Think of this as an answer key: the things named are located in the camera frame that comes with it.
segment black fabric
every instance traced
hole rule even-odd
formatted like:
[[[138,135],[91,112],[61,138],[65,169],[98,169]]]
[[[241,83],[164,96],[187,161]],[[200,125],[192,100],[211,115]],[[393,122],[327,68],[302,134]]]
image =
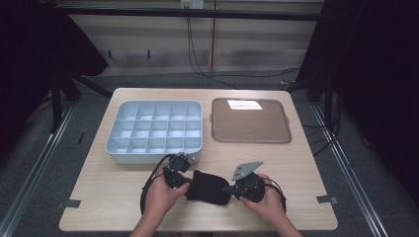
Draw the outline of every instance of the black fabric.
[[[42,40],[66,70],[84,76],[96,76],[105,70],[108,63],[69,16],[49,6],[39,8]]]
[[[194,179],[188,192],[185,194],[187,200],[201,200],[212,204],[227,205],[231,196],[226,194],[222,188],[229,186],[226,179],[194,171]]]
[[[28,36],[30,13],[22,1],[0,1],[0,160],[50,89],[43,50]]]

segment human hand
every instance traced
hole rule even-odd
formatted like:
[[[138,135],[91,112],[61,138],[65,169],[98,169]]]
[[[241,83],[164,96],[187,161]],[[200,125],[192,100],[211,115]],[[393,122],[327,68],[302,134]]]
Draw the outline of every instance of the human hand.
[[[163,167],[159,167],[145,197],[144,214],[129,236],[153,236],[166,213],[173,207],[176,200],[188,191],[189,185],[186,183],[179,189],[171,189],[164,179]]]
[[[151,211],[153,215],[164,216],[173,207],[176,200],[188,191],[190,184],[186,183],[178,189],[170,188],[166,184],[161,166],[157,169],[154,177],[145,198],[144,215]]]
[[[264,180],[265,184],[271,184],[268,176],[263,174],[258,174],[258,176]],[[280,236],[301,236],[286,216],[281,196],[275,189],[266,187],[265,195],[259,202],[253,202],[245,197],[240,197],[240,200],[247,208],[257,213],[262,220],[274,227]]]

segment black pole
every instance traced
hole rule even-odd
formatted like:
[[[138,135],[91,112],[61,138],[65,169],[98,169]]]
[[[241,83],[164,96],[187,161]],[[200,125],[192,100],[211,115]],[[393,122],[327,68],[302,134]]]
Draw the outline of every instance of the black pole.
[[[52,125],[51,133],[55,133],[55,131],[59,128],[62,122],[60,90],[59,90],[59,84],[58,84],[56,71],[52,72],[50,80],[51,80],[51,95],[52,95],[52,107],[53,107],[53,125]]]
[[[333,132],[332,107],[333,107],[333,86],[330,76],[326,78],[326,91],[324,95],[324,120],[329,130]]]
[[[189,18],[223,18],[223,19],[256,19],[316,22],[322,16],[315,13],[280,13],[280,12],[246,12],[202,9],[149,9],[149,8],[115,8],[86,6],[54,6],[44,8],[68,15],[105,15],[105,16],[148,16],[148,17],[189,17]]]

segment wooden table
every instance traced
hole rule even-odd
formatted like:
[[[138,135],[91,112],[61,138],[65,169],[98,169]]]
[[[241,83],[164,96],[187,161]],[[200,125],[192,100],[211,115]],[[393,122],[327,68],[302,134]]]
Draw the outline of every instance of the wooden table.
[[[280,101],[290,119],[293,140],[288,144],[221,143],[211,136],[210,110],[214,98],[254,98]],[[280,184],[287,197],[288,217],[299,230],[332,230],[337,220],[302,130],[292,98],[287,92],[207,89],[140,89],[115,91],[98,129],[59,227],[64,231],[130,231],[140,218],[141,188],[154,165],[119,165],[106,152],[105,143],[121,103],[130,100],[195,100],[203,105],[203,148],[194,170],[230,181],[238,164],[263,161],[256,173]],[[272,230],[235,197],[227,206],[180,197],[167,213],[159,231],[267,231]]]

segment black object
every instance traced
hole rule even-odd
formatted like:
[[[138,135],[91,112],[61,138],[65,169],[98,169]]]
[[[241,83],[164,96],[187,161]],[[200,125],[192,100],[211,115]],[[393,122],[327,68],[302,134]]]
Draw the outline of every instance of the black object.
[[[266,187],[275,189],[275,191],[277,191],[280,195],[281,204],[283,205],[284,211],[287,212],[287,199],[284,196],[283,191],[275,181],[270,181],[275,185],[266,184],[262,178],[252,172],[245,178],[237,180],[234,186],[227,186],[222,190],[229,196],[235,196],[237,199],[244,197],[253,202],[259,202],[265,196]]]
[[[187,156],[178,155],[170,157],[169,165],[163,168],[163,174],[167,185],[172,189],[179,188],[190,181],[190,179],[185,178],[179,173],[187,172],[190,167],[191,164],[188,162]]]
[[[66,209],[67,207],[78,208],[80,206],[81,200],[67,199],[60,200],[55,208],[57,209]]]
[[[192,185],[185,196],[187,200],[201,200],[211,204],[227,205],[230,202],[231,195],[225,193],[223,188],[228,186],[226,179],[196,170],[194,171]]]
[[[265,182],[252,172],[244,179],[236,181],[234,186],[225,187],[224,191],[237,199],[244,197],[253,202],[259,202],[265,195]]]
[[[26,33],[22,1],[0,1],[0,162],[50,89],[42,50]]]

